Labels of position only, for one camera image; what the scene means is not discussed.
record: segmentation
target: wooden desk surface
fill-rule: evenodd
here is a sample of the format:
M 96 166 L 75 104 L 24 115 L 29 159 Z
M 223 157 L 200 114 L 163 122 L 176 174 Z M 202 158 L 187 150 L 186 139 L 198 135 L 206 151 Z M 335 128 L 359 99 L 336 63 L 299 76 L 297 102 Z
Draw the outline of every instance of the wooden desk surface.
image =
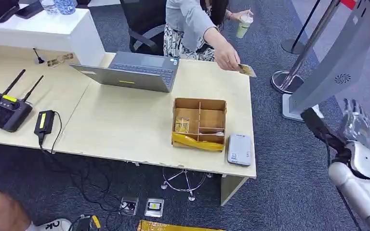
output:
M 112 59 L 107 54 L 102 66 Z M 100 85 L 90 81 L 55 150 L 114 160 L 256 177 L 250 167 L 231 165 L 225 152 L 214 153 L 171 145 L 172 106 L 176 97 L 227 101 L 226 133 L 252 137 L 249 77 L 223 71 L 216 63 L 181 60 L 170 94 Z
M 14 50 L 16 49 L 6 49 L 8 56 L 11 56 L 10 51 Z M 22 99 L 39 77 L 41 75 L 45 76 L 28 99 L 33 104 L 32 112 L 17 132 L 9 133 L 0 130 L 0 144 L 38 148 L 38 138 L 33 133 L 37 113 L 44 110 L 58 111 L 63 126 L 66 126 L 90 80 L 81 77 L 67 64 L 49 68 L 44 64 L 34 64 L 33 56 L 28 58 L 5 58 L 5 56 L 0 56 L 0 93 L 5 91 L 22 69 L 26 69 L 26 72 L 8 94 L 15 98 Z M 59 129 L 59 119 L 55 118 L 53 131 L 46 136 L 44 148 L 50 149 L 52 147 Z

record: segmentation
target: water bottle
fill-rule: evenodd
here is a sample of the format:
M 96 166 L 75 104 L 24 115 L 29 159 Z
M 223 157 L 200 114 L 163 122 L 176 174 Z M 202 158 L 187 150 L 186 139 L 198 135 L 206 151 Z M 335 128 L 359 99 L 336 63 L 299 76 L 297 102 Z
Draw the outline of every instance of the water bottle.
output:
M 59 11 L 57 7 L 54 4 L 53 0 L 40 0 L 40 3 L 42 4 L 42 7 L 49 15 L 57 15 L 59 14 Z
M 73 0 L 54 0 L 61 14 L 72 14 L 76 11 Z

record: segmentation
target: desk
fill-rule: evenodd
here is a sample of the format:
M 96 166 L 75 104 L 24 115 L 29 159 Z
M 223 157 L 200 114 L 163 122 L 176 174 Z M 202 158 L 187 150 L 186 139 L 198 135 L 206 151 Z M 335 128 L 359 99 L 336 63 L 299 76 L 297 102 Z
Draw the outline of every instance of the desk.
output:
M 224 174 L 227 177 L 222 178 L 221 205 L 248 178 L 256 177 L 254 155 L 250 167 L 240 167 L 229 164 L 225 152 L 171 145 L 172 107 L 176 97 L 226 100 L 227 135 L 247 134 L 254 144 L 248 76 L 223 71 L 212 62 L 181 60 L 172 92 L 166 94 L 100 85 L 66 64 L 56 68 L 36 65 L 31 55 L 16 59 L 0 56 L 0 92 L 23 68 L 24 76 L 9 94 L 13 97 L 22 98 L 40 75 L 45 75 L 28 100 L 33 103 L 32 113 L 16 133 L 0 130 L 0 144 L 38 148 L 38 139 L 33 134 L 37 112 L 56 110 L 64 128 L 55 145 L 57 152 Z M 101 66 L 107 67 L 114 55 L 106 53 Z M 44 148 L 51 148 L 58 130 L 59 121 L 55 119 Z
M 13 51 L 19 51 L 16 48 L 5 50 L 12 55 Z M 16 59 L 0 56 L 0 93 L 5 91 L 22 69 L 26 69 L 26 72 L 9 92 L 9 95 L 15 98 L 22 99 L 39 77 L 45 75 L 28 99 L 33 104 L 32 112 L 17 132 L 0 130 L 0 144 L 39 148 L 38 138 L 33 133 L 37 113 L 44 110 L 58 111 L 65 126 L 89 84 L 88 79 L 81 78 L 70 66 L 63 64 L 49 68 L 44 64 L 36 65 L 33 63 L 33 54 L 29 54 L 31 56 Z M 55 119 L 52 136 L 47 136 L 44 148 L 52 147 L 59 129 L 59 120 Z
M 112 57 L 107 54 L 102 65 L 108 66 Z M 89 79 L 83 74 L 81 78 Z M 229 164 L 226 152 L 171 145 L 172 107 L 176 97 L 226 100 L 227 135 L 247 134 L 254 144 L 248 76 L 223 71 L 213 62 L 181 60 L 170 94 L 90 81 L 55 150 L 225 174 L 222 205 L 248 178 L 256 177 L 254 155 L 250 167 L 241 167 Z
M 83 65 L 99 65 L 104 47 L 88 9 L 70 15 L 48 15 L 45 11 L 23 19 L 12 16 L 0 23 L 0 45 L 72 52 Z

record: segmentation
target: metal pole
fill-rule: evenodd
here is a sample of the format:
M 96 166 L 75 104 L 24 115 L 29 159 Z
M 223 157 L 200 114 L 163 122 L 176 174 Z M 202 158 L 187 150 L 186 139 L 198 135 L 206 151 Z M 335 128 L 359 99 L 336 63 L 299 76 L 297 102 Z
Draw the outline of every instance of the metal pole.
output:
M 334 15 L 337 6 L 340 4 L 341 0 L 332 0 L 324 15 L 321 17 L 317 27 L 314 29 L 313 33 L 311 34 L 310 39 L 306 43 L 303 52 L 297 58 L 296 62 L 294 63 L 293 67 L 289 72 L 287 71 L 278 71 L 273 74 L 272 76 L 272 85 L 276 88 L 276 90 L 287 93 L 293 94 L 303 83 L 303 80 L 300 76 L 297 75 L 298 70 L 303 65 L 304 59 L 311 51 L 312 47 L 314 46 L 315 42 L 317 42 L 318 38 L 320 37 L 321 33 L 324 31 L 325 27 L 330 22 L 332 16 Z
M 317 8 L 319 3 L 320 3 L 320 0 L 317 0 L 313 9 L 311 9 L 311 12 L 308 15 L 303 27 L 301 28 L 301 30 L 299 32 L 299 34 L 297 35 L 296 40 L 293 42 L 293 39 L 289 38 L 289 39 L 284 40 L 281 43 L 281 47 L 283 48 L 283 50 L 285 50 L 289 53 L 292 53 L 292 54 L 300 54 L 300 53 L 303 52 L 304 45 L 301 42 L 300 43 L 298 43 L 298 42 L 299 42 L 299 39 L 301 38 L 301 35 L 303 34 L 305 28 L 307 27 L 308 22 L 310 22 L 310 19 L 313 16 L 314 11 L 316 11 L 316 8 Z

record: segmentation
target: gray cardigan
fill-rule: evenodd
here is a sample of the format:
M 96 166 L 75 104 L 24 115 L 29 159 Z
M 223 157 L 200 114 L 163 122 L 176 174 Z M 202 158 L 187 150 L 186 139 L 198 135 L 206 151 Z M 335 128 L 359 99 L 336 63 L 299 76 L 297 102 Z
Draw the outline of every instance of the gray cardigan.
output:
M 172 29 L 184 32 L 182 43 L 191 51 L 197 50 L 198 38 L 207 29 L 216 27 L 199 0 L 167 0 L 166 22 Z

